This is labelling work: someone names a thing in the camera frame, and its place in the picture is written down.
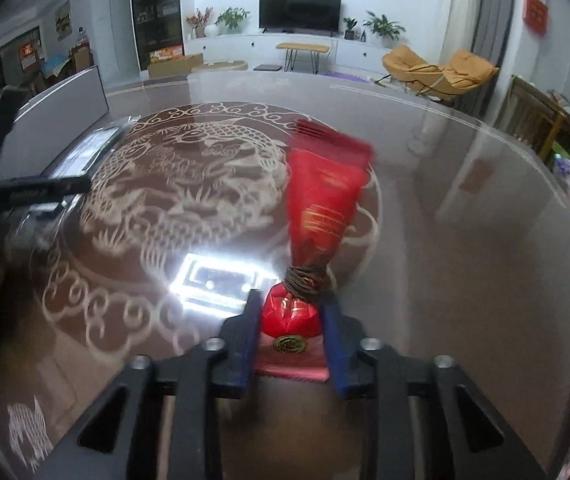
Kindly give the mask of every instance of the gray curtain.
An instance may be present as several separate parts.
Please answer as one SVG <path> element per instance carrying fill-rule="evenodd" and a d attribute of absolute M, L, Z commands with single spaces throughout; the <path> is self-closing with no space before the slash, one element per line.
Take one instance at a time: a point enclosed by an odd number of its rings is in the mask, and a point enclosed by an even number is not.
<path fill-rule="evenodd" d="M 472 53 L 500 67 L 510 35 L 514 0 L 481 0 Z M 455 108 L 476 118 L 483 118 L 494 92 L 496 76 L 461 98 Z"/>

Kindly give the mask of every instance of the white tv cabinet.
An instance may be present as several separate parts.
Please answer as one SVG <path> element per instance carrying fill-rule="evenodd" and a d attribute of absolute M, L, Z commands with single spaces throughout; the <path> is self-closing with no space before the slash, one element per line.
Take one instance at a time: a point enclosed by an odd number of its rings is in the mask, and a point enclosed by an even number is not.
<path fill-rule="evenodd" d="M 312 34 L 222 34 L 212 38 L 185 41 L 185 54 L 203 53 L 205 62 L 243 60 L 249 70 L 260 64 L 285 65 L 285 51 L 277 50 L 279 43 L 324 44 L 330 48 L 321 56 L 319 74 L 343 72 L 363 78 L 378 78 L 386 75 L 381 58 L 389 52 L 360 41 L 329 38 Z M 299 52 L 296 72 L 311 72 L 311 60 L 306 52 Z"/>

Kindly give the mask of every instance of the purple mat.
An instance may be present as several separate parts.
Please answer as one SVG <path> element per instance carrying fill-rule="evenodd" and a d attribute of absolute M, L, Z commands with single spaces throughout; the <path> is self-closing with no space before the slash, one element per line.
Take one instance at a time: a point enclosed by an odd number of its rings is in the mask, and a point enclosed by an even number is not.
<path fill-rule="evenodd" d="M 323 75 L 327 77 L 335 77 L 337 79 L 347 79 L 348 81 L 356 81 L 357 83 L 369 83 L 367 79 L 357 77 L 355 75 L 344 74 L 342 72 L 325 72 Z"/>

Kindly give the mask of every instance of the television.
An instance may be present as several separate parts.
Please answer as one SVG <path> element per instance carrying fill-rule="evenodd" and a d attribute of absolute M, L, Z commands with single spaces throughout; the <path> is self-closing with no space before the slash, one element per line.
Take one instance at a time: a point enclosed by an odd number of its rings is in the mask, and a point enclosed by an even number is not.
<path fill-rule="evenodd" d="M 338 32 L 341 0 L 259 0 L 259 27 Z"/>

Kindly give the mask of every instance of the metal screw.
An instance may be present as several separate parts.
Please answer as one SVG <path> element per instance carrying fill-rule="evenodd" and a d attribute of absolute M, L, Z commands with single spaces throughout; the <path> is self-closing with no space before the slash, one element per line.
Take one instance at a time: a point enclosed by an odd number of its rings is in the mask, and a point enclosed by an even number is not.
<path fill-rule="evenodd" d="M 131 367 L 134 370 L 144 370 L 151 362 L 152 360 L 146 355 L 135 355 L 131 359 Z"/>
<path fill-rule="evenodd" d="M 454 357 L 451 355 L 437 355 L 434 358 L 434 364 L 439 368 L 452 368 L 456 361 L 454 361 Z"/>
<path fill-rule="evenodd" d="M 380 350 L 383 348 L 383 341 L 375 337 L 366 337 L 365 339 L 361 339 L 361 348 L 370 351 Z"/>
<path fill-rule="evenodd" d="M 225 347 L 225 341 L 223 341 L 220 337 L 210 337 L 203 343 L 203 348 L 206 349 L 208 352 L 213 352 L 216 350 L 220 350 Z"/>

